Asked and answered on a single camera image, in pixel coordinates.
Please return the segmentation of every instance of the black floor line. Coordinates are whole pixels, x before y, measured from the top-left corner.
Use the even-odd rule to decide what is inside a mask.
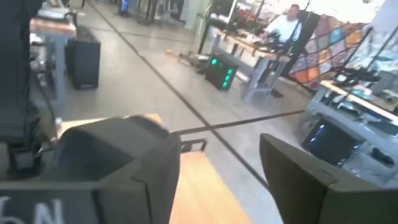
[[[108,29],[103,29],[103,28],[97,28],[97,27],[90,27],[90,26],[86,26],[89,29],[92,30],[99,30],[99,31],[104,31],[104,32],[112,32],[112,33],[116,33],[113,30],[108,30]],[[145,34],[136,34],[136,33],[132,33],[132,32],[120,32],[121,34],[125,34],[125,35],[131,35],[131,36],[136,36],[136,37],[147,37],[147,38],[151,38],[151,39],[157,39],[157,40],[167,40],[167,41],[172,41],[172,42],[178,42],[178,43],[185,43],[185,44],[190,44],[191,42],[189,40],[178,40],[178,39],[171,39],[171,38],[166,38],[166,37],[153,37],[153,36],[149,36],[149,35],[145,35]]]
[[[280,114],[274,114],[274,115],[270,115],[270,116],[263,116],[260,118],[251,118],[251,119],[228,122],[228,123],[223,123],[223,124],[214,124],[214,125],[211,125],[210,127],[205,126],[205,127],[199,127],[199,128],[188,128],[188,129],[174,131],[174,133],[177,133],[179,135],[194,134],[194,133],[199,133],[202,131],[210,131],[213,129],[220,129],[220,128],[230,128],[230,127],[234,127],[234,126],[238,126],[238,125],[251,124],[251,123],[255,123],[255,122],[259,122],[259,121],[266,121],[266,120],[274,119],[274,118],[281,118],[284,116],[300,114],[303,112],[304,112],[304,110],[292,111],[292,112],[288,112],[288,113],[280,113]]]
[[[260,182],[260,184],[266,188],[269,189],[268,183],[261,177],[257,171],[250,166],[250,164],[243,159],[243,157],[215,130],[211,129],[211,124],[188,102],[187,99],[185,99],[174,86],[170,84],[169,81],[167,81],[162,74],[160,74],[154,66],[152,66],[151,63],[148,62],[148,60],[143,57],[142,55],[139,54],[138,50],[123,36],[122,33],[120,33],[115,26],[113,26],[110,21],[97,9],[96,6],[92,5],[91,2],[88,2],[88,4],[93,7],[93,9],[104,19],[104,21],[112,28],[112,30],[117,33],[120,38],[130,47],[131,50],[133,50],[140,58],[141,60],[148,65],[148,67],[157,75],[157,77],[162,80],[162,82],[172,91],[181,101],[182,103],[205,125],[205,127],[210,128],[210,131],[216,136],[216,138],[225,146],[225,148],[228,149],[229,152],[232,153],[232,155],[237,158],[237,160],[242,163],[242,165],[253,175],[254,178],[257,179],[257,181]]]

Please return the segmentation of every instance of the workbench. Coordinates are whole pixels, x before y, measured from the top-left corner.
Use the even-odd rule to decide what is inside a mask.
[[[338,124],[339,128],[344,132],[360,136],[361,139],[364,140],[364,146],[371,146],[366,149],[376,147],[381,151],[387,152],[387,154],[392,157],[398,157],[397,135],[394,136],[387,134],[380,128],[376,128],[375,126],[359,119],[358,116],[353,116],[338,109],[336,106],[331,106],[329,100],[324,100],[325,97],[331,93],[346,96],[346,100],[389,119],[391,124],[398,125],[398,116],[392,112],[391,109],[393,108],[393,105],[390,105],[389,102],[386,102],[377,96],[372,96],[372,101],[364,100],[354,94],[349,94],[348,91],[334,85],[333,81],[324,80],[320,83],[317,93],[298,123],[298,131],[301,131],[303,125],[306,122],[309,122],[314,115],[320,114],[335,121],[335,124]],[[368,151],[361,153],[366,155],[369,154]],[[385,183],[398,173],[398,164],[396,164],[395,168],[391,169],[390,172],[391,176],[385,180]]]
[[[52,74],[55,90],[55,115],[56,122],[62,122],[67,101],[65,80],[65,44],[68,39],[76,36],[76,27],[70,22],[51,21],[33,18],[30,20],[30,32],[45,37],[46,57],[48,69],[52,72],[52,55],[55,55],[55,74]]]
[[[145,117],[162,124],[162,120],[157,114],[146,114]],[[60,134],[68,128],[102,119],[63,122]],[[180,177],[170,223],[246,224],[251,221],[205,154],[203,152],[188,152],[181,155]]]
[[[221,40],[227,41],[229,44],[233,44],[233,49],[231,52],[227,52],[223,50],[222,48],[219,47],[219,44]],[[247,50],[248,52],[253,52],[252,56],[257,57],[258,61],[256,66],[252,67],[246,62],[243,62],[239,58],[235,57],[236,49],[238,47],[242,47],[243,49]],[[216,29],[216,39],[215,42],[211,48],[211,53],[212,54],[222,54],[226,58],[228,58],[230,61],[234,62],[239,68],[238,70],[247,75],[249,77],[248,84],[246,86],[246,89],[243,93],[243,101],[248,102],[256,92],[261,92],[264,94],[264,100],[267,99],[267,97],[270,95],[272,90],[275,87],[275,84],[277,80],[279,79],[285,65],[287,62],[290,61],[290,57],[286,55],[282,55],[279,58],[279,64],[277,66],[277,69],[273,75],[273,78],[270,83],[268,83],[268,86],[264,86],[262,84],[258,84],[259,79],[261,78],[262,74],[266,70],[268,63],[275,61],[277,59],[277,54],[274,53],[268,53],[268,52],[262,52],[257,49],[256,46],[254,46],[252,43],[247,41],[244,38],[236,37],[233,35],[228,35],[227,33]]]

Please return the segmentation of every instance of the white shirt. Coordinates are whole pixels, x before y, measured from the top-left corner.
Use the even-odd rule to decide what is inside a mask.
[[[266,32],[271,33],[272,31],[277,30],[280,33],[279,41],[286,42],[290,38],[293,33],[296,24],[299,22],[298,19],[294,21],[288,21],[286,15],[280,15],[278,18],[274,19],[268,26],[265,28]],[[299,38],[301,31],[301,23],[298,24],[295,34],[293,35],[293,40],[297,40]]]

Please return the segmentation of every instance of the concrete floor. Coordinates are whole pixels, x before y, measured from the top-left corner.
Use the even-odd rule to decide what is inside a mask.
[[[234,80],[229,92],[216,90],[192,68],[165,54],[166,49],[178,55],[190,48],[193,32],[182,26],[142,26],[133,18],[116,16],[115,6],[100,2],[86,4],[83,12],[85,16],[79,18],[79,24],[89,27],[101,42],[99,88],[76,91],[69,86],[64,120],[158,113],[166,127],[178,131],[204,127],[205,122],[213,125],[302,110],[308,104],[307,97],[282,82],[276,88],[285,97],[269,98],[267,102],[255,99],[244,104],[244,85],[239,80]],[[282,223],[270,193],[222,141],[265,178],[259,159],[259,135],[271,133],[297,146],[293,131],[298,117],[269,119],[182,138],[208,139],[207,157],[253,223]]]

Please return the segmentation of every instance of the man in white shirt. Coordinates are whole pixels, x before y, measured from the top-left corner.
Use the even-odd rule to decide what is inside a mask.
[[[280,15],[274,19],[267,28],[264,29],[262,37],[267,37],[271,32],[278,32],[280,34],[279,41],[286,42],[293,34],[292,40],[297,40],[301,31],[301,23],[297,19],[300,7],[297,4],[293,4],[287,11],[286,15]]]

